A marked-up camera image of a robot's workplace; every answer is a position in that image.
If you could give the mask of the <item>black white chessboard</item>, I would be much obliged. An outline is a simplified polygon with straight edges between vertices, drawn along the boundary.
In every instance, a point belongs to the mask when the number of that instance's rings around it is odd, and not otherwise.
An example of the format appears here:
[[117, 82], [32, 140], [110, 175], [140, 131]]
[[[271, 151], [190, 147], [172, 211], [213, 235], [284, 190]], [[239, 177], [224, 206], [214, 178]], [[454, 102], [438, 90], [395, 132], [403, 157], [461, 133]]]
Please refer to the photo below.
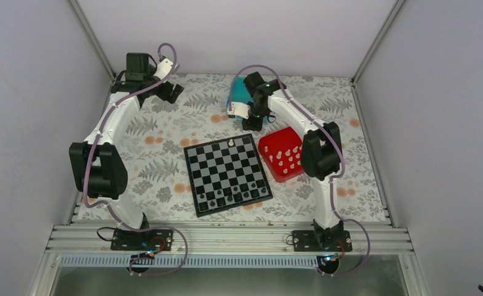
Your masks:
[[[228, 145], [234, 140], [234, 147]], [[197, 217], [273, 198], [253, 136], [242, 134], [183, 149]]]

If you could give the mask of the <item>floral table mat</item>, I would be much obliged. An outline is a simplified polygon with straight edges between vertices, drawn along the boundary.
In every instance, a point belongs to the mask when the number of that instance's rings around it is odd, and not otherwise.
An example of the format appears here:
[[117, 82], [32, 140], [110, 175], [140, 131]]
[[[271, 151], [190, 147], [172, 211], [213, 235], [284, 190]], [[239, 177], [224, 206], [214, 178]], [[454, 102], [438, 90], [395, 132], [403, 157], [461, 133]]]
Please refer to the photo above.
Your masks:
[[[196, 221], [183, 149], [242, 134], [239, 120], [226, 116], [230, 75], [178, 74], [184, 91], [174, 104], [153, 97], [133, 118], [119, 148], [128, 170], [132, 201], [155, 221]], [[314, 116], [341, 130], [345, 174], [334, 187], [341, 216], [386, 222], [360, 119], [347, 78], [285, 76], [282, 81]], [[304, 222], [315, 214], [310, 178], [270, 180], [273, 198], [207, 215], [207, 221]]]

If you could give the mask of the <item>aluminium rail frame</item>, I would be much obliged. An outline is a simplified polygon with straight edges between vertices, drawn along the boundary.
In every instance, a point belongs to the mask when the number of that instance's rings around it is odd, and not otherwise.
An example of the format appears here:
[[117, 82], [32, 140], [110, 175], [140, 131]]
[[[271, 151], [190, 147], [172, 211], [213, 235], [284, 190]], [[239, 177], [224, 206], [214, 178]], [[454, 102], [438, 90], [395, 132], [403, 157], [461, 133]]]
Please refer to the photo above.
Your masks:
[[[191, 255], [290, 255], [286, 237], [293, 230], [311, 229], [310, 223], [175, 223], [181, 235], [174, 235], [173, 254]], [[54, 226], [46, 251], [50, 253], [109, 253], [110, 243], [96, 235], [100, 223], [73, 223]], [[363, 229], [346, 223], [353, 255], [363, 255], [371, 247], [373, 255], [412, 254], [408, 230], [388, 224], [366, 223]]]

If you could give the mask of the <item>teal square box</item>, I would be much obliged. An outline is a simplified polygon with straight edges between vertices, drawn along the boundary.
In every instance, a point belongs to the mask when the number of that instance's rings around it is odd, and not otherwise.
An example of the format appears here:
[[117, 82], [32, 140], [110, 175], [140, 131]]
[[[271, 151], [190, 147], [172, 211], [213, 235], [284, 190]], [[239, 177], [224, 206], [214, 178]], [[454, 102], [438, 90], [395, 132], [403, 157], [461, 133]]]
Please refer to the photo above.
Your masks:
[[245, 104], [252, 102], [252, 98], [244, 86], [244, 79], [242, 77], [235, 78], [231, 83], [230, 94], [228, 95], [228, 101], [226, 103], [226, 111], [231, 102], [242, 102]]

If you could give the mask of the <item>red piece tray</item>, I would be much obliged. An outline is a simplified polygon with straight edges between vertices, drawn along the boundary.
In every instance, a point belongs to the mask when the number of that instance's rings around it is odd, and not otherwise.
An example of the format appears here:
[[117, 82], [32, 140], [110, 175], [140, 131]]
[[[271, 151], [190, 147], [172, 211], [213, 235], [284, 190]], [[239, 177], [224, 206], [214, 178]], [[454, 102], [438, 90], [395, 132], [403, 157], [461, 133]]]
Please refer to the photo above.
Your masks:
[[300, 160], [302, 140], [290, 126], [263, 136], [258, 151], [278, 183], [305, 173]]

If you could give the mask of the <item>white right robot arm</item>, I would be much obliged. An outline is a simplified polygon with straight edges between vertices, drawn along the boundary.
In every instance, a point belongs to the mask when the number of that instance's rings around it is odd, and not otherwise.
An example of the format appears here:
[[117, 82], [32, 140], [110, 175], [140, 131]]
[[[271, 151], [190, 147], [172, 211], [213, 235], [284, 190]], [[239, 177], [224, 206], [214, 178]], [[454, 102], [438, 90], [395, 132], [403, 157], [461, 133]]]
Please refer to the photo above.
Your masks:
[[242, 115], [242, 128], [260, 131], [263, 118], [271, 112], [283, 119], [302, 138], [300, 163], [312, 178], [315, 200], [315, 246], [328, 251], [337, 244], [337, 234], [331, 229], [338, 217], [333, 201], [332, 181], [343, 173], [343, 156], [339, 128], [334, 122], [325, 123], [316, 118], [278, 79], [267, 82], [259, 72], [244, 78], [244, 86], [252, 97], [247, 112]]

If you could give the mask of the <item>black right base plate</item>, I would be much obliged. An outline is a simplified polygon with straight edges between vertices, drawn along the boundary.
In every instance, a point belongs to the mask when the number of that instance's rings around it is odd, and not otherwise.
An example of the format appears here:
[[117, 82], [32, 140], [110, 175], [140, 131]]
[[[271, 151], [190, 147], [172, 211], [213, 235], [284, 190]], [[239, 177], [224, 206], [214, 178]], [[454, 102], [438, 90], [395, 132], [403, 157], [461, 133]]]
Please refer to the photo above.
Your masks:
[[292, 246], [295, 252], [351, 252], [352, 240], [348, 231], [335, 231], [322, 237], [314, 230], [292, 231]]

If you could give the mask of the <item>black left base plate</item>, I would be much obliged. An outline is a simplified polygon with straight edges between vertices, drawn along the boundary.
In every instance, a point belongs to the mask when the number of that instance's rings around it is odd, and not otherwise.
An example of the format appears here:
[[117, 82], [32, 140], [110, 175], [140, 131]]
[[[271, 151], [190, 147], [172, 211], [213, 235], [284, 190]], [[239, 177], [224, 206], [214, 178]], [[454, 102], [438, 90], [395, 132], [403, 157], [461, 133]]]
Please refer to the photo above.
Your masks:
[[114, 231], [110, 249], [125, 251], [170, 251], [173, 241], [173, 231], [169, 229], [155, 229], [146, 232]]

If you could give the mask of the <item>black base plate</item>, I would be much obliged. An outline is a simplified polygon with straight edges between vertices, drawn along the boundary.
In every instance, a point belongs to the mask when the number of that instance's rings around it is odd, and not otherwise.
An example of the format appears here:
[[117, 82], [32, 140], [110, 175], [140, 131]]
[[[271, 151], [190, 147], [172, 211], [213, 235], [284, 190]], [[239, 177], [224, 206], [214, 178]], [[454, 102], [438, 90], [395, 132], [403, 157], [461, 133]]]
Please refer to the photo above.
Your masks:
[[146, 232], [114, 231], [110, 249], [125, 251], [170, 251], [173, 241], [173, 231], [169, 229], [155, 229]]
[[335, 231], [322, 237], [314, 230], [292, 231], [292, 246], [295, 252], [351, 252], [352, 240], [348, 231]]

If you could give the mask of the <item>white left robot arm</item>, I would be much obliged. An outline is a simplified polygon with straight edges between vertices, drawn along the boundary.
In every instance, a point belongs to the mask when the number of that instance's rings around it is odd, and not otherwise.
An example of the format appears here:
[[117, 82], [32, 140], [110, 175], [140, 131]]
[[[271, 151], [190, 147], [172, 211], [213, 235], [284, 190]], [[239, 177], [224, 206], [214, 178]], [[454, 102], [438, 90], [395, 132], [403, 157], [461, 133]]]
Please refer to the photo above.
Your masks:
[[128, 196], [128, 170], [120, 145], [128, 125], [144, 101], [157, 96], [175, 103], [183, 87], [169, 82], [177, 72], [178, 58], [129, 52], [126, 67], [115, 74], [107, 106], [96, 126], [81, 142], [71, 143], [68, 154], [77, 190], [86, 208], [108, 209], [119, 229], [127, 230], [127, 242], [137, 250], [151, 242], [145, 214]]

